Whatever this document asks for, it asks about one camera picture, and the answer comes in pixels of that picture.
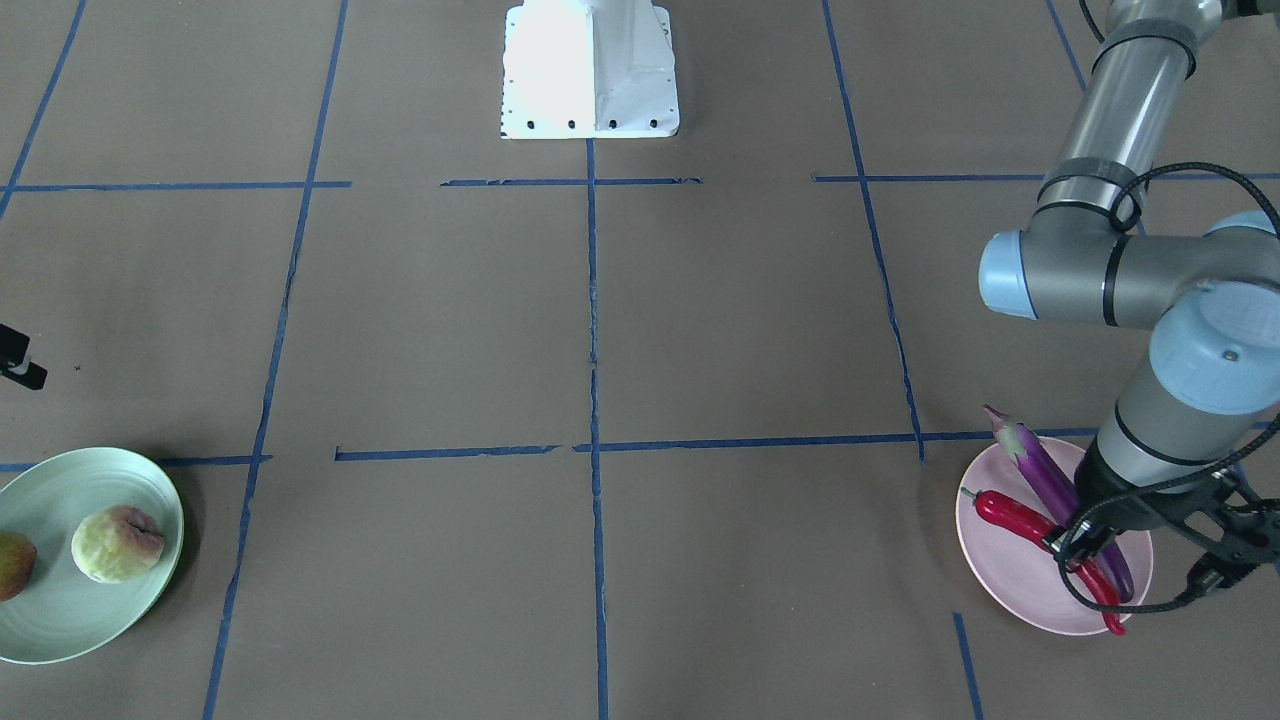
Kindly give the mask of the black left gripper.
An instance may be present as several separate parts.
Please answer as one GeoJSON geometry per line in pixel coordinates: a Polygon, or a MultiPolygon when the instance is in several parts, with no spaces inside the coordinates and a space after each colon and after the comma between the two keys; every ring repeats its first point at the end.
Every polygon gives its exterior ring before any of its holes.
{"type": "Polygon", "coordinates": [[[1170,529],[1202,548],[1187,573],[1180,601],[1233,588],[1263,565],[1277,562],[1277,500],[1261,498],[1225,459],[1190,474],[1134,486],[1091,445],[1075,470],[1079,509],[1053,536],[1050,552],[1062,579],[1080,571],[1121,534],[1170,529]]]}

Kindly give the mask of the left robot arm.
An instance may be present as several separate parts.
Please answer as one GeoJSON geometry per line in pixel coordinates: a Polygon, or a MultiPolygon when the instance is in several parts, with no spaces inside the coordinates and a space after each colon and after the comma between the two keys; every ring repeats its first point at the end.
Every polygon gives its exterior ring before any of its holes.
{"type": "Polygon", "coordinates": [[[1202,236],[1138,234],[1155,158],[1201,47],[1226,20],[1275,1],[1114,1],[1082,105],[1024,231],[996,234],[979,266],[986,305],[1038,320],[1151,333],[1146,357],[1076,469],[1083,507],[1051,544],[1082,568],[1129,530],[1167,527],[1203,550],[1161,611],[1224,591],[1277,561],[1277,501],[1235,465],[1277,433],[1277,211],[1245,177],[1257,211],[1202,236]]]}

